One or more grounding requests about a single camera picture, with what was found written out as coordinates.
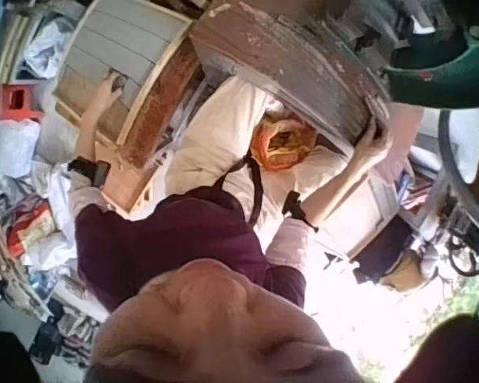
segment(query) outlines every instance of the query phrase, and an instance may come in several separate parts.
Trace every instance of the black wristwatch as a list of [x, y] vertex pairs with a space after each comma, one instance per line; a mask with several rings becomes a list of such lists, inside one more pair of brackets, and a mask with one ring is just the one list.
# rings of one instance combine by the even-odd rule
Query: black wristwatch
[[307, 220], [307, 216], [300, 206], [300, 193], [297, 193], [296, 191], [290, 191], [287, 195], [286, 202], [284, 202], [284, 206], [282, 208], [282, 214], [286, 215], [287, 213], [291, 213], [291, 218], [304, 222], [316, 233], [319, 231], [318, 227], [312, 226], [312, 224]]
[[105, 186], [106, 178], [109, 176], [111, 164], [104, 161], [89, 161], [83, 157], [71, 161], [67, 167], [68, 172], [74, 170], [76, 173], [87, 177], [92, 186], [100, 190]]

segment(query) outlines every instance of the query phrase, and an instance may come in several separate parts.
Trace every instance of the wooden board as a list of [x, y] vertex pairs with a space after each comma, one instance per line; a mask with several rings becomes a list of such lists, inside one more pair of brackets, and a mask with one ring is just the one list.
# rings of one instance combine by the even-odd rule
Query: wooden board
[[168, 45], [168, 41], [155, 34], [99, 11], [89, 15], [85, 28], [155, 63]]
[[105, 75], [126, 79], [120, 103], [100, 124], [116, 146], [129, 130], [161, 70], [183, 41], [192, 21], [142, 0], [96, 0], [87, 9], [69, 44], [57, 76], [56, 98], [80, 116]]
[[[80, 117], [95, 92], [95, 84], [68, 67], [62, 74], [62, 79], [58, 83], [54, 96], [61, 104], [71, 109], [74, 115]], [[99, 131], [111, 141], [115, 141], [121, 132], [128, 113], [128, 109], [121, 102], [115, 102], [99, 120]]]
[[137, 168], [149, 165], [189, 82], [199, 70], [199, 59], [187, 38], [164, 67], [137, 114], [121, 150], [126, 161]]
[[[74, 46], [71, 49], [71, 54], [68, 54], [64, 63], [79, 75], [86, 77], [95, 85], [99, 85], [110, 70], [110, 67], [105, 63], [97, 60], [94, 56], [84, 52], [77, 46]], [[133, 102], [138, 97], [140, 90], [141, 87], [134, 80], [129, 78], [126, 81], [126, 86], [121, 94], [122, 103], [127, 108], [131, 108]]]
[[185, 16], [142, 1], [101, 0], [96, 10], [138, 26], [166, 41], [171, 41], [188, 22]]
[[78, 34], [74, 45], [97, 60], [106, 63], [110, 68], [131, 77], [137, 84], [145, 83], [155, 65], [140, 54], [132, 52], [85, 26]]
[[[55, 112], [64, 117], [73, 127], [79, 128], [80, 119], [74, 116], [70, 109], [56, 103]], [[117, 212], [127, 217], [136, 208], [141, 207], [144, 202], [144, 194], [151, 186], [157, 166], [138, 171], [130, 165], [124, 164], [113, 143], [99, 131], [97, 131], [96, 158], [112, 165], [103, 193], [105, 198], [117, 209]]]
[[[307, 6], [314, 2], [283, 3], [214, 2], [191, 32], [204, 69], [238, 73], [351, 150], [369, 119], [365, 95], [385, 99], [386, 92], [333, 34], [317, 38], [301, 27], [304, 14], [312, 21]], [[291, 24], [295, 18], [300, 26]]]

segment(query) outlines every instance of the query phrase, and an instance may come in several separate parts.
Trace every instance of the green machine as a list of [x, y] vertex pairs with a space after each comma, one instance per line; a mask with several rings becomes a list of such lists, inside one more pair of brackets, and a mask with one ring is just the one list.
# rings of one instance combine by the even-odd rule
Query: green machine
[[478, 275], [479, 164], [476, 181], [466, 184], [454, 159], [449, 121], [451, 109], [479, 108], [479, 0], [330, 0], [325, 24], [392, 101], [441, 110], [441, 159], [456, 212], [465, 218], [455, 214], [448, 228], [462, 246], [474, 249], [471, 270], [453, 266], [465, 276]]

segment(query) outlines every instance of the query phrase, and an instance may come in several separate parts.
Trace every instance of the wooden beehive box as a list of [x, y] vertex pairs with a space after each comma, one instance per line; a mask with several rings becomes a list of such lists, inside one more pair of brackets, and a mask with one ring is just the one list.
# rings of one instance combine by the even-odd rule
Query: wooden beehive box
[[187, 34], [192, 21], [144, 0], [95, 0], [73, 34], [54, 96], [79, 120], [96, 87], [111, 70], [126, 84], [100, 120], [108, 147], [124, 144], [144, 99]]

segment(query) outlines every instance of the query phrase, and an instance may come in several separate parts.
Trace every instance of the man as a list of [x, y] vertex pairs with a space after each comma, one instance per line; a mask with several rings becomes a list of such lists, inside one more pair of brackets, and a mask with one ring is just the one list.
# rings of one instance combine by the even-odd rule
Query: man
[[[80, 162], [96, 160], [96, 123], [120, 96], [114, 79], [82, 116]], [[344, 159], [318, 148], [290, 172], [267, 174], [244, 155], [270, 102], [239, 78], [226, 81], [183, 136], [167, 175], [171, 196], [143, 221], [110, 211], [90, 179], [72, 172], [79, 271], [112, 312], [87, 381], [362, 381], [302, 311], [303, 271], [316, 228], [386, 156], [390, 135], [372, 118], [342, 172]], [[302, 177], [319, 166], [327, 173]], [[291, 189], [310, 195], [284, 219]], [[264, 254], [255, 231], [282, 220]]]

